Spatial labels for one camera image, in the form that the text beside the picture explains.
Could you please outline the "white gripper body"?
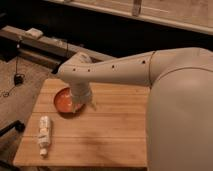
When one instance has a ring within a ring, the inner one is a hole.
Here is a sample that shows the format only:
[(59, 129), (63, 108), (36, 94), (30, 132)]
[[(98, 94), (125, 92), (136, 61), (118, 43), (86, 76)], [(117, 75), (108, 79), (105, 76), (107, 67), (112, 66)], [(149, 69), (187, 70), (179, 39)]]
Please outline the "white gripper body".
[(73, 103), (86, 104), (92, 101), (92, 91), (88, 83), (71, 83), (70, 90)]

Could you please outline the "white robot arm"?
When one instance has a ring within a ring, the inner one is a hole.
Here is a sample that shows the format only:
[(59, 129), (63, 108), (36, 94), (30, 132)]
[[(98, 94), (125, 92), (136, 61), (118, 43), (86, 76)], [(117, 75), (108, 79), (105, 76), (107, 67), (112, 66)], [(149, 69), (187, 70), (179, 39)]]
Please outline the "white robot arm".
[(213, 171), (213, 51), (157, 50), (99, 63), (78, 52), (57, 75), (75, 103), (92, 100), (92, 82), (149, 87), (148, 170)]

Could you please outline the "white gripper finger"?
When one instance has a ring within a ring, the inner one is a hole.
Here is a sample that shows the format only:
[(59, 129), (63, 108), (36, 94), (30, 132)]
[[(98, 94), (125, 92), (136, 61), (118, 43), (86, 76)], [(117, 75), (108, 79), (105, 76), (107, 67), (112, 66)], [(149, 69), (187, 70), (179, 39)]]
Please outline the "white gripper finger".
[(96, 103), (95, 103), (94, 101), (88, 102), (87, 105), (88, 105), (90, 108), (92, 108), (93, 110), (95, 110), (95, 111), (97, 110), (97, 108), (96, 108)]
[(77, 103), (75, 103), (75, 102), (72, 102), (72, 109), (71, 109), (71, 112), (72, 113), (76, 113), (76, 111), (81, 107), (81, 105), (80, 104), (77, 104)]

